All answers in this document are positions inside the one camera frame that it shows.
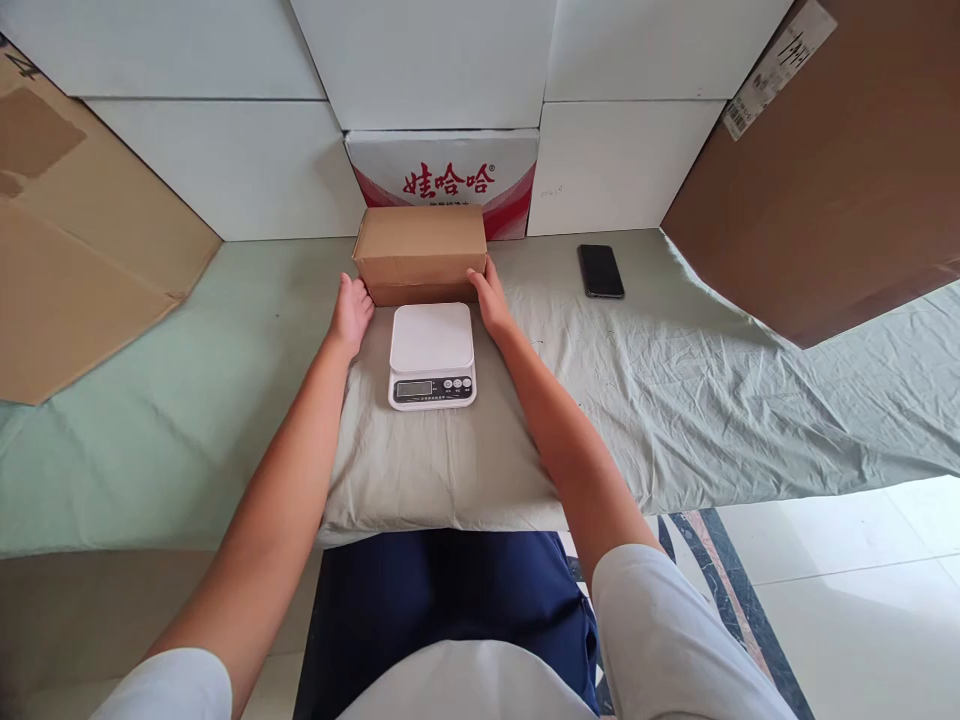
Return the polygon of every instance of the light green bed sheet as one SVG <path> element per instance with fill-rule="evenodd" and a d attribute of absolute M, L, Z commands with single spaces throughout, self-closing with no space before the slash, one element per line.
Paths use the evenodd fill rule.
<path fill-rule="evenodd" d="M 623 301 L 576 246 L 613 246 Z M 0 405 L 0 554 L 212 548 L 326 330 L 352 239 L 225 244 L 189 301 L 38 408 Z M 809 351 L 691 281 L 658 231 L 491 246 L 518 322 L 647 513 L 960 473 L 960 289 Z M 387 404 L 393 310 L 353 366 L 321 544 L 389 530 L 560 530 L 474 313 L 477 400 Z"/>

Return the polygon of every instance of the navy blue shorts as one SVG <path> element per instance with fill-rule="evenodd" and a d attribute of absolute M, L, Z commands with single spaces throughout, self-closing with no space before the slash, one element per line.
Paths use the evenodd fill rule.
<path fill-rule="evenodd" d="M 600 714 L 597 621 L 557 534 L 422 530 L 324 552 L 294 717 L 333 720 L 441 640 L 519 645 Z"/>

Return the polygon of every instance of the kitchen scale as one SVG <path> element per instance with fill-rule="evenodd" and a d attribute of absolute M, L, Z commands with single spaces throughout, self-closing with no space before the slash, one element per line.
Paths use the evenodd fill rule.
<path fill-rule="evenodd" d="M 477 397 L 470 309 L 403 305 L 393 316 L 390 404 L 397 410 L 466 407 Z"/>

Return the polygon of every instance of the black phone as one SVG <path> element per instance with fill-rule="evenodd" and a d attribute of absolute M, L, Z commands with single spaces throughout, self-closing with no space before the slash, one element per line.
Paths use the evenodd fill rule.
<path fill-rule="evenodd" d="M 577 254 L 587 297 L 623 298 L 623 282 L 613 248 L 609 245 L 581 245 Z"/>

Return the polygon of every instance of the tiled floor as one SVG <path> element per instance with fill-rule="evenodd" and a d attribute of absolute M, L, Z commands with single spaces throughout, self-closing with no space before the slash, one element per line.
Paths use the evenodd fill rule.
<path fill-rule="evenodd" d="M 960 480 L 934 478 L 648 521 L 728 627 L 749 628 L 745 645 L 763 645 L 772 628 L 786 669 L 769 662 L 769 639 L 752 652 L 781 681 L 795 678 L 810 717 L 899 720 L 954 718 L 960 707 L 958 517 Z M 6 691 L 19 691 L 11 716 L 88 717 L 208 561 L 170 552 L 0 563 L 0 670 Z M 317 568 L 314 558 L 245 718 L 292 713 Z"/>

